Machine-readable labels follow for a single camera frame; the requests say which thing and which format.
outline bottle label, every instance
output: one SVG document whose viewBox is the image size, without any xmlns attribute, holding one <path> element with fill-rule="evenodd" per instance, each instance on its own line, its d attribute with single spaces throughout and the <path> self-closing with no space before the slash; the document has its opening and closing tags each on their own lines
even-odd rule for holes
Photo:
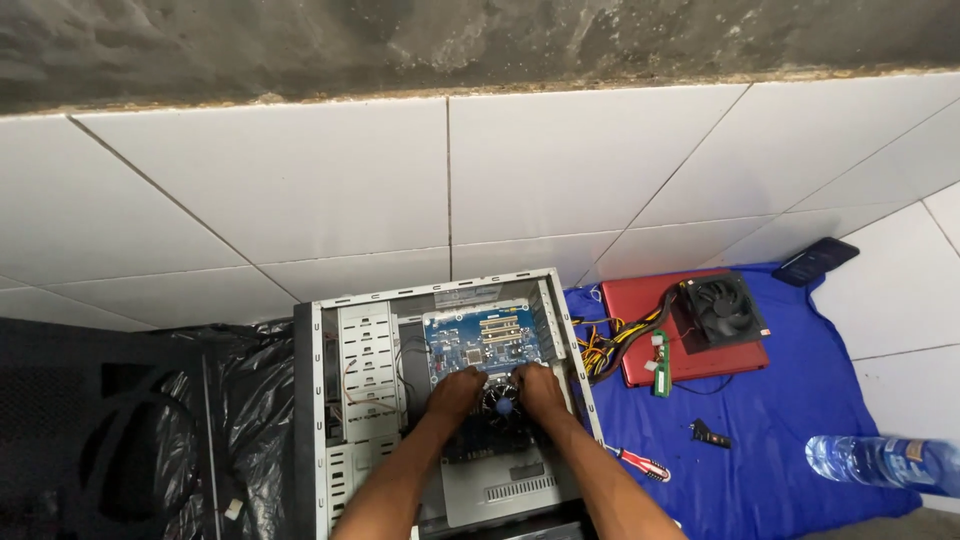
<svg viewBox="0 0 960 540">
<path fill-rule="evenodd" d="M 883 460 L 890 473 L 899 480 L 904 487 L 912 487 L 924 493 L 946 495 L 936 486 L 936 479 L 930 475 L 924 462 L 924 447 L 926 441 L 922 439 L 890 439 L 883 447 Z"/>
</svg>

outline blue cloth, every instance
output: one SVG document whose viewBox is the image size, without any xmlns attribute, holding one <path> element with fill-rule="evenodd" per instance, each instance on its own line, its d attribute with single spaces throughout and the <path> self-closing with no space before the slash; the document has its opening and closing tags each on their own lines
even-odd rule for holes
<svg viewBox="0 0 960 540">
<path fill-rule="evenodd" d="M 691 540 L 792 538 L 921 505 L 915 493 L 824 479 L 806 463 L 811 436 L 876 435 L 876 424 L 840 334 L 809 298 L 823 280 L 793 287 L 770 277 L 776 267 L 735 268 L 771 331 L 763 341 L 767 369 L 739 374 L 711 396 L 674 387 L 669 398 L 656 398 L 649 387 L 627 388 L 619 374 L 593 387 L 605 442 L 672 473 L 660 483 L 625 464 Z M 606 316 L 593 285 L 568 289 L 565 297 L 573 316 Z M 725 379 L 684 385 L 709 392 Z M 732 450 L 691 441 L 688 426 L 696 418 L 729 436 Z"/>
</svg>

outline plastic bottle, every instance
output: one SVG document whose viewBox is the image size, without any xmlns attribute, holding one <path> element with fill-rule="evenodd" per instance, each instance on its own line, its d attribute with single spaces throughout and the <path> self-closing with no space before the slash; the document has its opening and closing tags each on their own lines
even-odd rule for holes
<svg viewBox="0 0 960 540">
<path fill-rule="evenodd" d="M 806 461 L 832 480 L 960 498 L 960 448 L 950 441 L 819 435 Z"/>
</svg>

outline blue motherboard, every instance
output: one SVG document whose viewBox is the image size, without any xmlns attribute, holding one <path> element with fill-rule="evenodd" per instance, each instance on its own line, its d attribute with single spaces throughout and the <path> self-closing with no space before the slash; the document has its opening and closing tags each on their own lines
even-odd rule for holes
<svg viewBox="0 0 960 540">
<path fill-rule="evenodd" d="M 503 373 L 540 361 L 540 344 L 528 306 L 500 307 L 469 313 L 423 315 L 430 346 L 430 388 L 450 373 L 476 366 Z"/>
</svg>

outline grey wall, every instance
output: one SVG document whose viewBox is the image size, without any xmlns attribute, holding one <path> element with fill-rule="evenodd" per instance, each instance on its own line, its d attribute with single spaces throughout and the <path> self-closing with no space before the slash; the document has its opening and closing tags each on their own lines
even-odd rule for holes
<svg viewBox="0 0 960 540">
<path fill-rule="evenodd" d="M 957 64 L 954 0 L 0 3 L 0 112 Z"/>
</svg>

